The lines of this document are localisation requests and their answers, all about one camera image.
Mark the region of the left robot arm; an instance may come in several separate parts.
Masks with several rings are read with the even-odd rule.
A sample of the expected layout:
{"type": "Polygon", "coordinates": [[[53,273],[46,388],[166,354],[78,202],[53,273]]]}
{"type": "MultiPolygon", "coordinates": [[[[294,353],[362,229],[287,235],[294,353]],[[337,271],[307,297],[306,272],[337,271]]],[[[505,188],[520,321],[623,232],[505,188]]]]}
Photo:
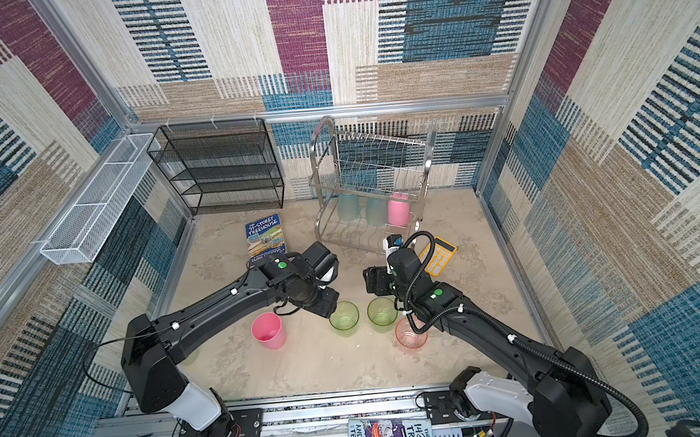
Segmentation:
{"type": "Polygon", "coordinates": [[[156,320],[138,315],[119,340],[126,393],[142,413],[167,412],[203,437],[229,437],[234,419],[224,401],[192,382],[182,363],[243,317],[277,302],[330,318],[337,309],[339,294],[330,285],[339,264],[318,241],[303,253],[260,258],[239,279],[189,307],[156,320]]]}

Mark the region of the clear pink cup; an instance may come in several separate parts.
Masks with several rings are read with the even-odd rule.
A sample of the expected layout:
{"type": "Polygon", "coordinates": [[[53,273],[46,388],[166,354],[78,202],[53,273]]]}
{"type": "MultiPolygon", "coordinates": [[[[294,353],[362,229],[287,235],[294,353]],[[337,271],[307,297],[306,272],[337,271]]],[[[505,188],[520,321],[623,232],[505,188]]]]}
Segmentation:
{"type": "Polygon", "coordinates": [[[395,338],[398,343],[405,347],[405,349],[418,350],[424,346],[429,337],[425,333],[415,333],[408,322],[408,319],[402,317],[395,326],[395,338]]]}

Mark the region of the silver metal dish rack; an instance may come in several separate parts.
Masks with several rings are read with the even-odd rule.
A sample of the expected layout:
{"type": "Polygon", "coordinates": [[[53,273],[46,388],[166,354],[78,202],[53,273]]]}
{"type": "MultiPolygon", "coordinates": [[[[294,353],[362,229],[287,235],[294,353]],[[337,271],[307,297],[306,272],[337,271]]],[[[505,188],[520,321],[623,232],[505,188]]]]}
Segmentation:
{"type": "Polygon", "coordinates": [[[338,127],[332,117],[320,120],[309,142],[309,186],[318,198],[316,240],[382,254],[391,234],[406,238],[422,225],[430,185],[436,133],[382,136],[338,127]],[[360,197],[360,218],[346,223],[338,217],[338,195],[360,197]],[[369,197],[388,200],[409,195],[411,220],[405,227],[373,227],[366,221],[369,197]]]}

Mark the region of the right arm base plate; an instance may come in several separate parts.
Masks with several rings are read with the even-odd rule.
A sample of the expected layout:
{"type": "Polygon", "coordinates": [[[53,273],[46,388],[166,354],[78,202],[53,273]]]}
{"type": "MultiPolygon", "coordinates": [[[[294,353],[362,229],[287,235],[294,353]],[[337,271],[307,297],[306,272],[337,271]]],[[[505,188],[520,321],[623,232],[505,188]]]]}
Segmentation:
{"type": "Polygon", "coordinates": [[[436,425],[474,421],[480,416],[460,391],[423,391],[418,394],[416,403],[436,425]]]}

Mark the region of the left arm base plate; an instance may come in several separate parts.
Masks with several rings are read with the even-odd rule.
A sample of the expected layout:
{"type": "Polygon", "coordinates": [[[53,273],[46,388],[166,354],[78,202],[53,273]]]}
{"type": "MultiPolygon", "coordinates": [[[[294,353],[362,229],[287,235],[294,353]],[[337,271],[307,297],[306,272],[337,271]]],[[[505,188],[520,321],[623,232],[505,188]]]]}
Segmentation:
{"type": "Polygon", "coordinates": [[[225,412],[203,431],[182,421],[178,437],[261,437],[263,414],[263,408],[225,412]]]}

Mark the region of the blue treehouse book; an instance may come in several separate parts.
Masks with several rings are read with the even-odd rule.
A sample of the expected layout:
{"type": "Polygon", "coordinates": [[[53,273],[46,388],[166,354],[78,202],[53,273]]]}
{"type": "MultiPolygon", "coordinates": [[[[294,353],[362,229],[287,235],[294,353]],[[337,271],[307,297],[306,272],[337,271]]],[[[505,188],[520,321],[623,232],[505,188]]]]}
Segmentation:
{"type": "Polygon", "coordinates": [[[278,213],[248,223],[246,225],[246,238],[251,265],[266,255],[286,254],[287,252],[281,218],[278,213]]]}

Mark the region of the pink cup front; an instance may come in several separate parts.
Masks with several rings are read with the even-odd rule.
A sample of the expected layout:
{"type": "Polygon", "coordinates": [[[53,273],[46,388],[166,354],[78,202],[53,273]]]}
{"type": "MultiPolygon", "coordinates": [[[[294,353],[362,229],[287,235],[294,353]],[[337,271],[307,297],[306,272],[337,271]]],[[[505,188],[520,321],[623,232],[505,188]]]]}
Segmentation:
{"type": "Polygon", "coordinates": [[[286,333],[282,320],[276,313],[263,313],[255,318],[250,328],[253,339],[261,346],[273,351],[286,344],[286,333]]]}

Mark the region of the teal cup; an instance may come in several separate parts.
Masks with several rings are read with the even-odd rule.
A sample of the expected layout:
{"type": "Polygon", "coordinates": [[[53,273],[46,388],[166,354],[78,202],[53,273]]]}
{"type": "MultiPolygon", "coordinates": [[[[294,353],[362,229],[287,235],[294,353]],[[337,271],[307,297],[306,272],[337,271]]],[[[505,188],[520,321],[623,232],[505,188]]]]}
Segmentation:
{"type": "Polygon", "coordinates": [[[370,226],[382,227],[388,224],[388,208],[386,200],[368,197],[366,201],[366,221],[370,226]]]}
{"type": "Polygon", "coordinates": [[[338,195],[338,217],[342,222],[350,223],[360,218],[360,197],[355,194],[338,195]]]}

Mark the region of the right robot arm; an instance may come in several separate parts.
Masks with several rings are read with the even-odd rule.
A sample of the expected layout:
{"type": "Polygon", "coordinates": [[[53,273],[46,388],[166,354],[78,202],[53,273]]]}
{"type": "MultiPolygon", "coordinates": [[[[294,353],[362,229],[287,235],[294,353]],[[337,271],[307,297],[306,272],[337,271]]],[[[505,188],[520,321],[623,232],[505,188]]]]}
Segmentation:
{"type": "Polygon", "coordinates": [[[634,417],[635,429],[623,437],[647,437],[649,422],[627,396],[602,381],[590,359],[578,349],[564,352],[534,341],[494,318],[445,282],[433,281],[413,250],[402,247],[384,267],[363,271],[371,295],[390,295],[407,310],[412,328],[434,327],[462,339],[499,364],[517,388],[501,395],[490,377],[466,373],[458,396],[474,412],[498,412],[524,422],[540,437],[612,437],[601,428],[612,415],[613,401],[634,417]]]}

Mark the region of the frosted green cup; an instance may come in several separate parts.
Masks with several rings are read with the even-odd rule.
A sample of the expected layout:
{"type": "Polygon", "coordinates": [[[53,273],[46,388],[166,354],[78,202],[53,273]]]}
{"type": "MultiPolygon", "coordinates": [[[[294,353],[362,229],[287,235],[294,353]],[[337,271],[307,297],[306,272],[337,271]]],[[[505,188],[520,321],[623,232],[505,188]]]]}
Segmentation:
{"type": "Polygon", "coordinates": [[[186,357],[184,359],[184,361],[182,361],[180,363],[180,365],[185,366],[185,367],[190,366],[191,364],[195,363],[198,360],[199,354],[200,354],[199,349],[194,350],[194,352],[192,352],[188,357],[186,357]]]}

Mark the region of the black mesh shelf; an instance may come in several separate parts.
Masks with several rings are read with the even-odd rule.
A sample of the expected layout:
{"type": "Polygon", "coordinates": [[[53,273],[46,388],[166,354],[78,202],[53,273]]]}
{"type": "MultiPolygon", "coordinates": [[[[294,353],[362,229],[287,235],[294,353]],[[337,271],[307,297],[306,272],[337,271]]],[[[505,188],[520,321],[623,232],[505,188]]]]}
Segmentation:
{"type": "Polygon", "coordinates": [[[147,154],[193,216],[283,206],[280,160],[261,119],[160,126],[147,154]]]}

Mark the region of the yellow calculator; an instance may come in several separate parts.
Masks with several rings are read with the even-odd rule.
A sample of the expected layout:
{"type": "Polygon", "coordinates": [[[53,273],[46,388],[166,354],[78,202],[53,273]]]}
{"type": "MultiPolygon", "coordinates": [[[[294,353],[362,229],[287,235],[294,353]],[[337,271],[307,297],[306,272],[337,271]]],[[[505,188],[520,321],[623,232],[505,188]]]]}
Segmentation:
{"type": "Polygon", "coordinates": [[[438,236],[436,236],[434,239],[435,249],[430,257],[431,259],[429,264],[425,268],[425,272],[429,273],[432,277],[437,277],[450,263],[451,259],[456,254],[457,247],[438,236]]]}

